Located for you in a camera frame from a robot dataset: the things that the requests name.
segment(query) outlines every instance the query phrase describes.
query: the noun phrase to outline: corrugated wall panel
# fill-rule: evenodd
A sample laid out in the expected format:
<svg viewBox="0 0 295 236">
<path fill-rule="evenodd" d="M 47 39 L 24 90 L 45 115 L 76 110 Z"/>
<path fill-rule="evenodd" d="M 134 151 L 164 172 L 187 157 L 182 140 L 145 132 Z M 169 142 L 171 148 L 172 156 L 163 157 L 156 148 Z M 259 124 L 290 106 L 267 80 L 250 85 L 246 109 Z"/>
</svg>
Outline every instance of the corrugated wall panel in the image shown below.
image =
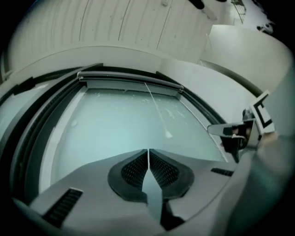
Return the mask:
<svg viewBox="0 0 295 236">
<path fill-rule="evenodd" d="M 73 44 L 159 50 L 197 62 L 212 21 L 188 0 L 39 0 L 18 26 L 8 49 L 18 70 Z"/>
</svg>

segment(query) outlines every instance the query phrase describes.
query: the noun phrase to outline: perforated black pad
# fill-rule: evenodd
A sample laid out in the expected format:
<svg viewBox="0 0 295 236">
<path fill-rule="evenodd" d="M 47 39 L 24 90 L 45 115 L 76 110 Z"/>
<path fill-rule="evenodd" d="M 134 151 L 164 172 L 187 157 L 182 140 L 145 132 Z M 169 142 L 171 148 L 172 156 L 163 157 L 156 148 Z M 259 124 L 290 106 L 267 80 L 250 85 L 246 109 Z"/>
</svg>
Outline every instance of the perforated black pad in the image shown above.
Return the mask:
<svg viewBox="0 0 295 236">
<path fill-rule="evenodd" d="M 142 190 L 142 183 L 147 170 L 148 157 L 147 153 L 144 153 L 122 168 L 122 177 L 128 184 Z"/>
<path fill-rule="evenodd" d="M 142 192 L 143 179 L 148 170 L 148 150 L 114 165 L 107 176 L 112 190 L 126 201 L 145 202 L 147 195 Z"/>
<path fill-rule="evenodd" d="M 194 182 L 195 176 L 189 167 L 154 149 L 149 150 L 149 163 L 153 176 L 162 188 L 163 201 L 184 196 Z"/>
</svg>

